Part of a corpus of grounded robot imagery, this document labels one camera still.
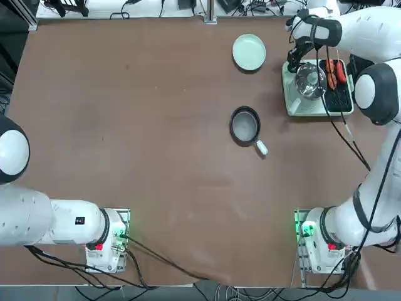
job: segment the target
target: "floor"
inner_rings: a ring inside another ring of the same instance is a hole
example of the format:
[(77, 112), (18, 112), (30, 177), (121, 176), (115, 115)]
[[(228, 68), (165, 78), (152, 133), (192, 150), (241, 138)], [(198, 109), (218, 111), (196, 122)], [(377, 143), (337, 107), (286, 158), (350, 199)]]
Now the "floor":
[[(209, 301), (214, 300), (214, 294), (217, 284), (215, 282), (203, 281), (198, 282), (197, 286), (203, 291)], [(80, 290), (90, 299), (95, 299), (104, 291), (90, 287), (80, 287)], [(262, 295), (266, 290), (261, 288), (247, 289), (247, 293), (252, 296)], [(122, 290), (109, 293), (102, 298), (102, 301), (126, 300), (136, 296), (141, 292), (138, 288), (123, 287)], [(286, 300), (295, 300), (310, 294), (304, 290), (292, 288), (286, 289), (280, 295)], [(226, 289), (223, 287), (220, 293), (220, 300), (225, 300)], [(269, 296), (266, 300), (273, 300), (274, 294)], [(401, 298), (401, 292), (368, 292), (363, 290), (350, 290), (343, 298), (344, 301), (398, 301)], [(0, 287), (0, 301), (16, 301), (16, 300), (30, 300), (30, 301), (85, 301), (85, 298), (78, 294), (74, 287)], [(194, 288), (190, 287), (161, 287), (154, 291), (147, 292), (142, 297), (138, 298), (139, 301), (205, 301), (205, 298)], [(248, 300), (246, 297), (241, 297), (241, 300)], [(319, 293), (314, 297), (307, 298), (309, 301), (325, 301), (330, 300), (326, 295)]]

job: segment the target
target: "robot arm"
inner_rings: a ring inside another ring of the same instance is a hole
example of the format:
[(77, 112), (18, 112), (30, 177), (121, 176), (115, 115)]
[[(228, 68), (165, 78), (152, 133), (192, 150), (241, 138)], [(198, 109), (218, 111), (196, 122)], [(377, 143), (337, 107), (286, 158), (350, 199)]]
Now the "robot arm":
[[(362, 113), (376, 125), (388, 124), (388, 135), (378, 159), (353, 195), (340, 206), (314, 208), (306, 225), (312, 271), (330, 273), (344, 257), (346, 245), (359, 246), (368, 228), (368, 220), (390, 151), (401, 130), (401, 10), (375, 7), (339, 16), (327, 8), (304, 9), (288, 22), (296, 42), (289, 62), (296, 68), (302, 51), (313, 45), (337, 47), (373, 62), (364, 69), (355, 84), (355, 101)], [(397, 215), (401, 214), (401, 146), (397, 146), (372, 221), (365, 246), (392, 241), (397, 236)]]
[(125, 250), (120, 234), (127, 234), (127, 225), (117, 210), (100, 209), (82, 200), (49, 199), (38, 191), (10, 184), (26, 170), (29, 155), (24, 131), (1, 115), (0, 246), (85, 245), (87, 265), (119, 272), (120, 255), (124, 258)]

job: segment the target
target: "brown table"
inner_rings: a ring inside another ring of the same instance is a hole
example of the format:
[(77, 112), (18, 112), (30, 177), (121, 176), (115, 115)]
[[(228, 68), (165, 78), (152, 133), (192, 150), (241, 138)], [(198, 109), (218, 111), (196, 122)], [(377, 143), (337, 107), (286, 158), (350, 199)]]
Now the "brown table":
[[(281, 65), (292, 45), (284, 22), (43, 24), (29, 34), (9, 111), (31, 143), (18, 183), (51, 198), (131, 208), (135, 237), (199, 275), (231, 285), (290, 285), (293, 210), (341, 204), (366, 172), (326, 120), (287, 116)], [(253, 75), (239, 72), (231, 58), (244, 33), (266, 45), (266, 62)], [(261, 117), (264, 161), (231, 140), (229, 117), (240, 105)], [(385, 129), (358, 110), (348, 120), (373, 164)], [(84, 260), (76, 246), (46, 250)], [(137, 256), (149, 284), (193, 281)], [(22, 247), (0, 248), (0, 258), (1, 284), (83, 283)], [(398, 289), (388, 271), (399, 266), (397, 258), (367, 248), (353, 285)], [(123, 276), (137, 281), (131, 264)], [(318, 278), (308, 281), (318, 285)]]

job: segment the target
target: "plate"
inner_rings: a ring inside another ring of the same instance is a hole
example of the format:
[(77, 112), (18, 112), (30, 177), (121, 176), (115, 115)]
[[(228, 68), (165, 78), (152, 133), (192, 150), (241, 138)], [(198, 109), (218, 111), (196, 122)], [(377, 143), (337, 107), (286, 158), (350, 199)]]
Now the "plate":
[(234, 61), (244, 70), (256, 70), (266, 58), (266, 48), (261, 39), (253, 34), (239, 36), (232, 46)]

